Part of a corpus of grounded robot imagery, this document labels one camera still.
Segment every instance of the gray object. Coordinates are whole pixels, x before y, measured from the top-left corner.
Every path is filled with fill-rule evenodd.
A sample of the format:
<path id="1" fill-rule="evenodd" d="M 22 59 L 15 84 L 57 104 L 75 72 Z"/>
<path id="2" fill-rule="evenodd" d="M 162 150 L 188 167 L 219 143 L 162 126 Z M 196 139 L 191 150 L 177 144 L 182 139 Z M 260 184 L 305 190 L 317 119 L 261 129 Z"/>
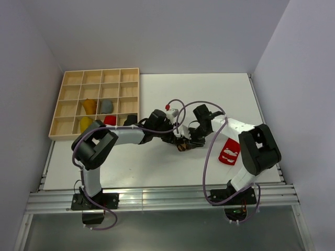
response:
<path id="1" fill-rule="evenodd" d="M 111 114 L 111 113 L 113 113 L 113 103 L 110 100 L 103 100 L 101 102 L 100 112 L 102 114 Z"/>

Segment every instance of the small red ball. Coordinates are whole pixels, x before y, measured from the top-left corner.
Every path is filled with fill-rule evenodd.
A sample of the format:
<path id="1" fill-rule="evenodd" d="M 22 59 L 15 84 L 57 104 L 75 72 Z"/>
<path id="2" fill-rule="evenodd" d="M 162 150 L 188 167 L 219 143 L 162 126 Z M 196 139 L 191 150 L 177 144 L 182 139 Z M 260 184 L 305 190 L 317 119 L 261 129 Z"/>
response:
<path id="1" fill-rule="evenodd" d="M 111 126 L 116 126 L 116 116 L 106 116 L 104 119 L 104 124 L 109 124 Z"/>

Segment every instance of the wooden grid box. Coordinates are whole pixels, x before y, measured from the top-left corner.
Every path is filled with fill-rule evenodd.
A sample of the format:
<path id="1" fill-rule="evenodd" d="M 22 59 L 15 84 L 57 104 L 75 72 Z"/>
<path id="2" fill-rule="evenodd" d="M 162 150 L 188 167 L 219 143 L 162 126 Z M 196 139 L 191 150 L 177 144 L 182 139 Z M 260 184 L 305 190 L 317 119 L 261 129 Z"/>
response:
<path id="1" fill-rule="evenodd" d="M 104 121 L 108 115 L 117 117 L 117 125 L 123 126 L 128 115 L 139 119 L 138 68 L 106 69 L 65 72 L 54 111 L 49 138 L 75 140 L 80 133 L 80 120 L 87 116 Z M 83 102 L 94 99 L 97 109 L 94 115 L 86 115 Z M 101 102 L 113 103 L 111 114 L 101 114 Z"/>

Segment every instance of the black bracket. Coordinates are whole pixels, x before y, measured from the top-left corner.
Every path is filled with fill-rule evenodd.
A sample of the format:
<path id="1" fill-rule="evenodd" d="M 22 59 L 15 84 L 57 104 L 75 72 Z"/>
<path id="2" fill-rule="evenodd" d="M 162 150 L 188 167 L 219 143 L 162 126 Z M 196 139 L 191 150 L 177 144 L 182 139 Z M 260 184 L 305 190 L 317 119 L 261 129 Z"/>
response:
<path id="1" fill-rule="evenodd" d="M 117 209 L 119 205 L 118 193 L 103 193 L 101 202 L 99 203 L 108 209 Z M 84 211 L 84 210 L 98 210 L 101 209 L 96 205 L 91 204 L 86 200 L 85 195 L 75 193 L 72 198 L 71 210 Z"/>
<path id="2" fill-rule="evenodd" d="M 72 197 L 72 204 L 71 204 L 72 211 L 101 209 L 96 205 L 90 203 L 81 189 L 80 192 L 81 193 L 75 193 Z M 98 204 L 108 209 L 117 209 L 119 205 L 119 194 L 116 192 L 102 193 L 101 190 L 101 192 L 98 195 L 92 197 L 91 199 L 93 199 Z M 104 218 L 105 218 L 105 212 L 103 213 L 90 212 L 82 214 L 82 222 L 85 225 L 101 224 Z"/>
<path id="3" fill-rule="evenodd" d="M 227 184 L 226 189 L 213 189 L 210 191 L 210 200 L 212 202 L 221 202 L 235 193 L 235 189 L 231 185 L 230 181 Z M 220 206 L 240 206 L 242 204 L 255 205 L 257 203 L 255 191 L 252 187 L 248 188 L 246 191 L 239 193 L 231 200 L 227 201 Z"/>

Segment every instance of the red card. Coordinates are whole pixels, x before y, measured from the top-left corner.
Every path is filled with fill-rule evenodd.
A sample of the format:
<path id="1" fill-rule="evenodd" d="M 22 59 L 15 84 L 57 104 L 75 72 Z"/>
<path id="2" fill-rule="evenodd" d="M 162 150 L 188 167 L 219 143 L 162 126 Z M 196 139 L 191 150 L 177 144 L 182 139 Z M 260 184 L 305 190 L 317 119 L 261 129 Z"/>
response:
<path id="1" fill-rule="evenodd" d="M 235 165 L 237 157 L 241 151 L 240 144 L 229 138 L 219 156 L 219 161 L 227 165 Z"/>

